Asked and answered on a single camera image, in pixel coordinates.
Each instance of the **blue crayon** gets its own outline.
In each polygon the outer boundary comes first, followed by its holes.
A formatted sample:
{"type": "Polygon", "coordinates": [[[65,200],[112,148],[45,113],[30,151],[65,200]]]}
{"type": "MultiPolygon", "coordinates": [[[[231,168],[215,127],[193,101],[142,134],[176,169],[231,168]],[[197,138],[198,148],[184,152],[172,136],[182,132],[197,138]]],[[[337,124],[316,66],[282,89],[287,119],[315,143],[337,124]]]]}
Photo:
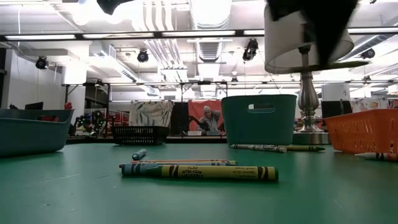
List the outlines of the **blue crayon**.
{"type": "Polygon", "coordinates": [[[141,149],[140,151],[138,151],[132,155],[132,159],[135,161],[140,160],[145,154],[147,154],[147,150],[141,149]]]}
{"type": "MultiPolygon", "coordinates": [[[[119,168],[122,169],[123,175],[145,175],[147,169],[158,167],[159,165],[176,165],[173,163],[169,164],[156,164],[156,163],[128,163],[121,164],[119,168]]],[[[178,163],[178,165],[188,165],[188,166],[235,166],[234,164],[229,164],[227,162],[185,162],[178,163]]]]}

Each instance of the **black wire basket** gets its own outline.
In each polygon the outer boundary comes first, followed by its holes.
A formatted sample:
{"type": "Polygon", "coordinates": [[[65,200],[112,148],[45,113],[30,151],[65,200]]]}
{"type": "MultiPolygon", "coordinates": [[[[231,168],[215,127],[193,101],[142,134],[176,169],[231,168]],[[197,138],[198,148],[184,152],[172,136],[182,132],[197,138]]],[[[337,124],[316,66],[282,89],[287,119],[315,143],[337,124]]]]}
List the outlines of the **black wire basket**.
{"type": "Polygon", "coordinates": [[[160,145],[166,142],[170,129],[161,126],[113,126],[114,142],[119,145],[160,145]]]}

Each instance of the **orange plastic basket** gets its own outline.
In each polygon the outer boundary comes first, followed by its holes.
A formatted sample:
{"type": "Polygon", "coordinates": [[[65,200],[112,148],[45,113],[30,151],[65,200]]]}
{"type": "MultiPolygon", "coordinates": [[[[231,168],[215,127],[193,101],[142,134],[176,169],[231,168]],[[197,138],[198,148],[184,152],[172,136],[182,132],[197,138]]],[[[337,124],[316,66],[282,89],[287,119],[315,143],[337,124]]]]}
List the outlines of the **orange plastic basket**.
{"type": "Polygon", "coordinates": [[[325,118],[325,121],[336,150],[398,153],[398,109],[369,110],[325,118]]]}

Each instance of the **storage bin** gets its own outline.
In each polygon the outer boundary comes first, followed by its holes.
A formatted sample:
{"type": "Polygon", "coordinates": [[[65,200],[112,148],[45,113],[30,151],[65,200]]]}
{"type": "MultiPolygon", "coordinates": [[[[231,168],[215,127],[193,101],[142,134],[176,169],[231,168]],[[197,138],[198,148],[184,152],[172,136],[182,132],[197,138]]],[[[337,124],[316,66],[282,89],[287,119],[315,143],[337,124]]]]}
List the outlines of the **storage bin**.
{"type": "Polygon", "coordinates": [[[73,110],[0,109],[0,156],[55,152],[67,141],[73,110]],[[39,121],[57,116],[58,121],[39,121]]]}
{"type": "Polygon", "coordinates": [[[228,144],[291,144],[296,99],[295,95],[223,98],[228,144]]]}
{"type": "Polygon", "coordinates": [[[353,154],[398,153],[397,109],[362,111],[326,118],[325,121],[336,150],[353,154]]]}

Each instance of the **silver lamp base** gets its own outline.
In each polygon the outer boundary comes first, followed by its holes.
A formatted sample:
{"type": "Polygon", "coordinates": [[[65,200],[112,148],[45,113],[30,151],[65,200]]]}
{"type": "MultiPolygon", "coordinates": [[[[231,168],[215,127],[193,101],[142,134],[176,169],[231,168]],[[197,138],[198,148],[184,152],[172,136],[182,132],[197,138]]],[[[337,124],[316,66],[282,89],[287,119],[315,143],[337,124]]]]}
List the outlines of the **silver lamp base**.
{"type": "Polygon", "coordinates": [[[329,133],[304,133],[304,132],[294,132],[293,133],[293,144],[303,144],[303,145],[311,145],[311,144],[331,144],[329,139],[329,133]]]}

